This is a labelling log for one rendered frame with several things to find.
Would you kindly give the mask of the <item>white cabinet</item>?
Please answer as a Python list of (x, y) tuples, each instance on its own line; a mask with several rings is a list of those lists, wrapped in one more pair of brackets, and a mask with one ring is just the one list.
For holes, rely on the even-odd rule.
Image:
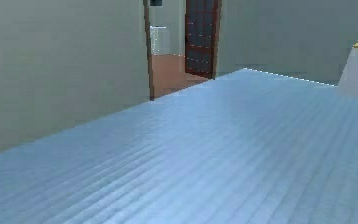
[(165, 26), (151, 26), (151, 53), (153, 55), (166, 55), (171, 52), (170, 31)]

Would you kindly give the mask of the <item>dark red-framed room door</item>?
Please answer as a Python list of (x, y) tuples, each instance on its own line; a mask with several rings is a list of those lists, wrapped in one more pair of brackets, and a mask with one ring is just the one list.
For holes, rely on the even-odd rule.
[(221, 0), (186, 0), (185, 71), (215, 78), (217, 25)]

